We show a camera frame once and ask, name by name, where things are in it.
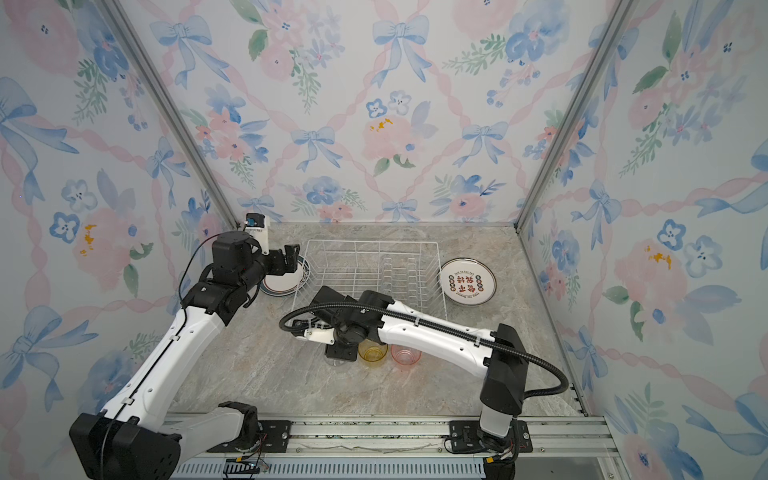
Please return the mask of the white plate green red rim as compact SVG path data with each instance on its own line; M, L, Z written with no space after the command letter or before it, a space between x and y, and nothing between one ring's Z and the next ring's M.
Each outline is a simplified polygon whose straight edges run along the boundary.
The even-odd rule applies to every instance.
M272 297L286 297L300 290L308 281L311 273L309 262L298 257L297 270L284 275L268 275L260 285L260 291Z

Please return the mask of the clear glass cup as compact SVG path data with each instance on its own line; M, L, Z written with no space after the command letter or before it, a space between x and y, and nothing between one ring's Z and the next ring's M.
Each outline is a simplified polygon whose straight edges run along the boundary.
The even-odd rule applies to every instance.
M350 361L338 358L325 357L324 360L327 365L334 368L345 368L351 365Z

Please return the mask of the yellow glass cup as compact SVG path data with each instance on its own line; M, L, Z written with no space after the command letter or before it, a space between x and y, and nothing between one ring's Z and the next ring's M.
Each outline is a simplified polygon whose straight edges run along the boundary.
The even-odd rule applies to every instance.
M378 363L386 359L389 347L376 342L364 342L358 346L359 357L367 363Z

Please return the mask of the pink glass cup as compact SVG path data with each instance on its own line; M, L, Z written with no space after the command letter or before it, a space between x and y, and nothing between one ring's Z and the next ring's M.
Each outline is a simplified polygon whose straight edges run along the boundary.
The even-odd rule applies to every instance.
M390 348L392 359L400 366L411 367L417 364L421 357L422 352L413 348L400 345L392 345Z

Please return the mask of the white plate front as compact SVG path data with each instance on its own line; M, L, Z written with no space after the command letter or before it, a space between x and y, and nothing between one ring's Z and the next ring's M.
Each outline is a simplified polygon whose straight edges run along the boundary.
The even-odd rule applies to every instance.
M494 273L484 263L471 258L455 258L441 266L439 284L444 296L457 304L482 305L497 291Z

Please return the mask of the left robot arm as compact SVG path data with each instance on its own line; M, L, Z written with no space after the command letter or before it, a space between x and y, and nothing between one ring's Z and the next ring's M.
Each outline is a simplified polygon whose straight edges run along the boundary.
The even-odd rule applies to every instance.
M82 413L69 437L90 479L168 479L176 467L221 444L250 454L265 435L258 410L228 401L168 426L165 418L201 355L249 307L263 280L296 272L300 247L268 247L264 229L212 238L212 261L180 301L171 326L144 364L98 413Z

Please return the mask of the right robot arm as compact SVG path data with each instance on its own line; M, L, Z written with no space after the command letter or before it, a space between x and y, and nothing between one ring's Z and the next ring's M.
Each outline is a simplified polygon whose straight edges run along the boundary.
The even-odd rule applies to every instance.
M364 340L408 347L447 361L483 380L479 394L480 429L503 438L522 412L529 362L511 354L525 347L518 332L499 324L494 330L470 328L425 315L388 295L366 290L356 300L323 286L310 302L346 303L346 308L313 310L333 329L334 347L349 349Z

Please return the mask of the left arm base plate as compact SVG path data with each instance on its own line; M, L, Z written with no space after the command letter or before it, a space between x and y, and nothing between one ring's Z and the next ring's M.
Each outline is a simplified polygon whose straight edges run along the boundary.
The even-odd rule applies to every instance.
M207 453L285 453L291 427L289 420L259 420L254 426L245 426L236 439L220 443Z

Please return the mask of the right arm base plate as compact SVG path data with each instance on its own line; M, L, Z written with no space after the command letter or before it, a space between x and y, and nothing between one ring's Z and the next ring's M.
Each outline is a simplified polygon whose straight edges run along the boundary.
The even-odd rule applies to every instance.
M493 452L503 454L514 452L514 441L519 442L520 453L532 453L528 426L524 421L513 419L507 435L497 437L483 431L478 420L453 420L448 423L449 433L444 448L454 454L476 454Z

